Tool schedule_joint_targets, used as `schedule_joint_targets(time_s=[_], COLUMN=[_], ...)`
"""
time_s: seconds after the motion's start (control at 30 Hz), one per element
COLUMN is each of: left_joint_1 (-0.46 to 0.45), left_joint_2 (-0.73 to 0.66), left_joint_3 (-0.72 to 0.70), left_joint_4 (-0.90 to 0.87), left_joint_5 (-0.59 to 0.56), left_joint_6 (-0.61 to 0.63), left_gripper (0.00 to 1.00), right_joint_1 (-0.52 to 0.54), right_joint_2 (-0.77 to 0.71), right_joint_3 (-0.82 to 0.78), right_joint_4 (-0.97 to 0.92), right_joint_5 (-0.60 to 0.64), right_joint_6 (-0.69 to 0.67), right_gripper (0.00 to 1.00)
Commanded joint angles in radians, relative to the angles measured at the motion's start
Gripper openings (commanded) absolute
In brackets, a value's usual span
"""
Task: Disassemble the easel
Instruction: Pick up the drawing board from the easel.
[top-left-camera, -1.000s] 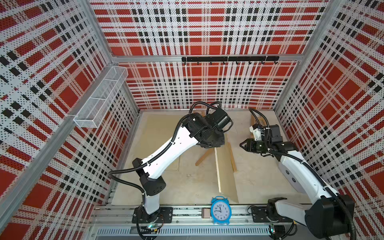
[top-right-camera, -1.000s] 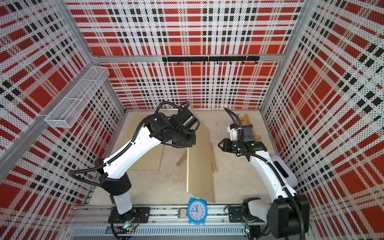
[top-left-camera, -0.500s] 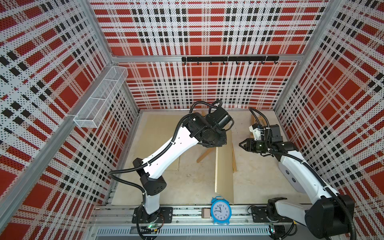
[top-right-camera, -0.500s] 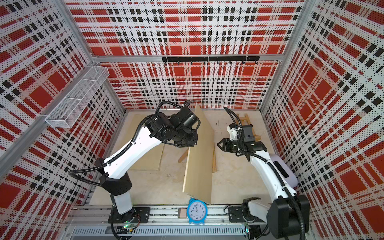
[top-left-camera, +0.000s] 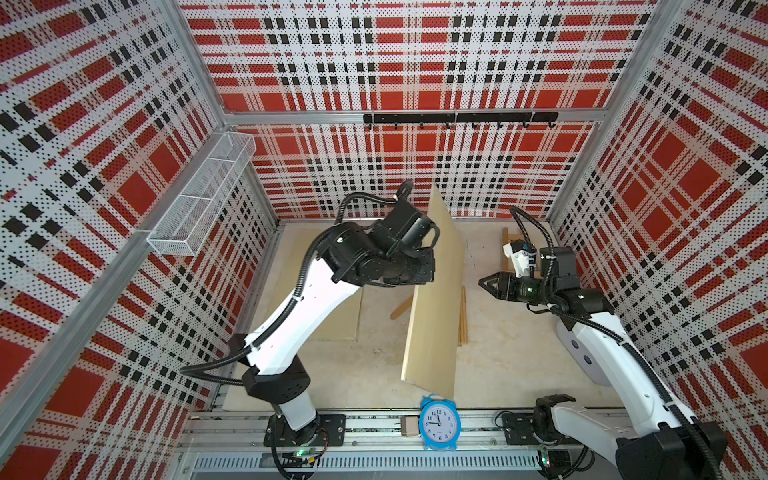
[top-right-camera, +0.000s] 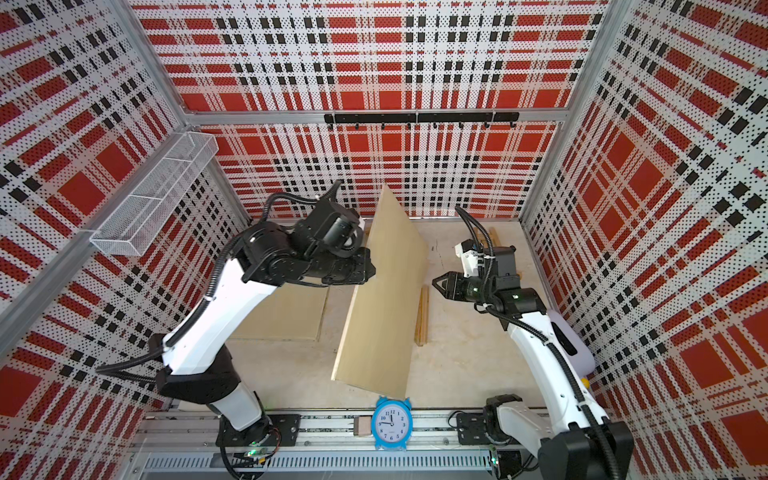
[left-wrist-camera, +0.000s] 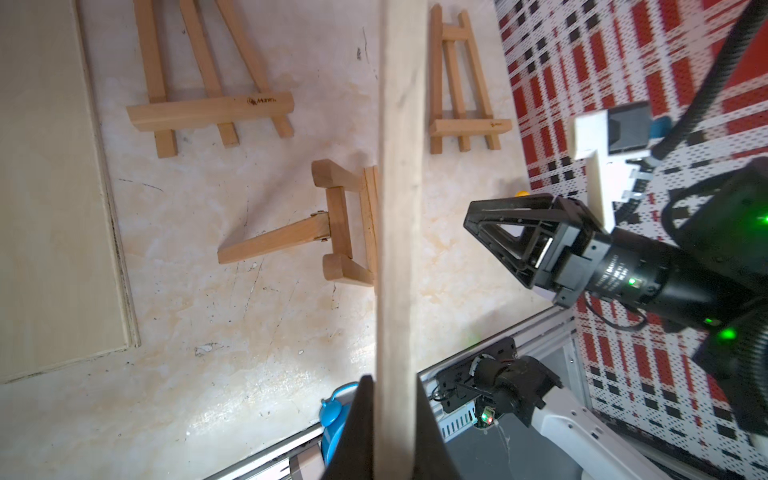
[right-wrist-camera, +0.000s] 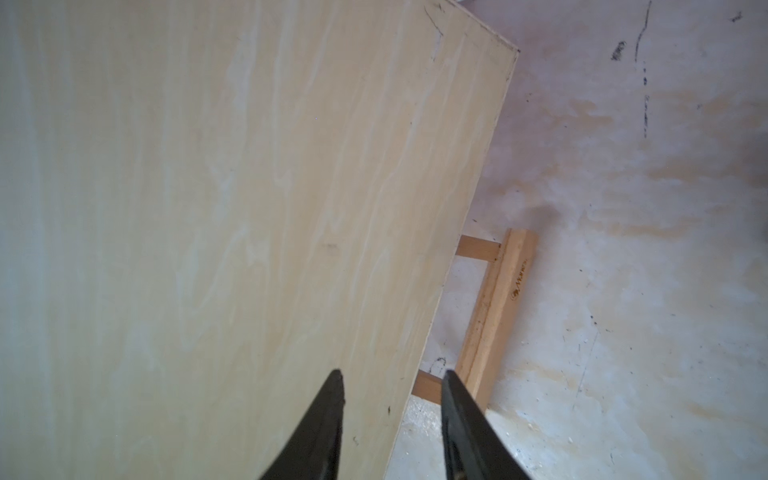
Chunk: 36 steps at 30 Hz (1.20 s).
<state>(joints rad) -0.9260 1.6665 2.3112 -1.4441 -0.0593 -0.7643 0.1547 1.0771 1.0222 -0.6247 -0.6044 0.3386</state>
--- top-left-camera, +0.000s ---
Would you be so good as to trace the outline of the plywood board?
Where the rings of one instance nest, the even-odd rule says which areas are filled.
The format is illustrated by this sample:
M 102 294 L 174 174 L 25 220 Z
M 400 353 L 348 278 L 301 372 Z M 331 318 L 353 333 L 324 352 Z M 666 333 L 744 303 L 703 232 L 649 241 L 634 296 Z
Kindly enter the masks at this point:
M 289 225 L 281 236 L 276 263 L 271 267 L 268 281 L 272 287 L 271 295 L 265 299 L 262 318 L 266 320 L 292 292 L 295 287 L 301 262 L 307 248 L 327 224 Z M 310 335 L 309 340 L 320 341 L 356 341 L 362 291 L 339 304 Z
M 414 290 L 401 380 L 429 393 L 454 397 L 459 340 L 464 242 L 440 192 L 433 186 L 427 215 L 440 230 L 434 280 Z

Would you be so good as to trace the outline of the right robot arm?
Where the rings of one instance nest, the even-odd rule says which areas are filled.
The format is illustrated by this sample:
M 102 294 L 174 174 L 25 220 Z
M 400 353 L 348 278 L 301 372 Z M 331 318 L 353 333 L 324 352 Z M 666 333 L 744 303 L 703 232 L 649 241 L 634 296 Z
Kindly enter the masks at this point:
M 628 416 L 611 419 L 567 394 L 540 397 L 532 419 L 537 440 L 552 445 L 572 438 L 624 479 L 722 478 L 724 430 L 696 417 L 635 347 L 606 296 L 582 286 L 573 250 L 555 245 L 523 209 L 510 213 L 523 234 L 504 247 L 514 269 L 484 277 L 479 286 L 498 300 L 556 317 L 574 359 L 614 389 Z

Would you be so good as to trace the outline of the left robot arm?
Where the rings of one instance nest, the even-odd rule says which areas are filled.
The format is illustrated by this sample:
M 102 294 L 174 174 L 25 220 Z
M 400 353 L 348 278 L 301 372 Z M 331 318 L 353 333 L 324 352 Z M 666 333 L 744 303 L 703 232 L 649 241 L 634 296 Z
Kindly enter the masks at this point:
M 310 377 L 298 352 L 341 303 L 364 286 L 425 285 L 434 279 L 433 244 L 440 229 L 408 197 L 404 181 L 393 198 L 353 192 L 343 198 L 334 224 L 315 237 L 294 288 L 253 332 L 235 335 L 229 355 L 181 368 L 182 375 L 244 388 L 272 405 L 296 435 L 314 434 L 319 415 L 307 391 Z

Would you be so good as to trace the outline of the wooden easel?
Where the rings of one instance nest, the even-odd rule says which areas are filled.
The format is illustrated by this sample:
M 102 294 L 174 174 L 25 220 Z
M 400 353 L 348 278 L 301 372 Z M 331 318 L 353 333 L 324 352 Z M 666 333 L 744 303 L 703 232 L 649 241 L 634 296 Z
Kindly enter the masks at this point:
M 400 316 L 404 315 L 413 304 L 413 295 L 407 297 L 400 305 L 398 305 L 390 314 L 391 320 L 396 320 Z M 459 306 L 459 330 L 457 345 L 462 347 L 469 343 L 468 334 L 468 308 L 467 308 L 467 292 L 466 287 L 461 287 L 461 298 Z
M 538 249 L 518 227 L 502 229 L 502 253 L 504 270 L 517 277 L 541 277 Z

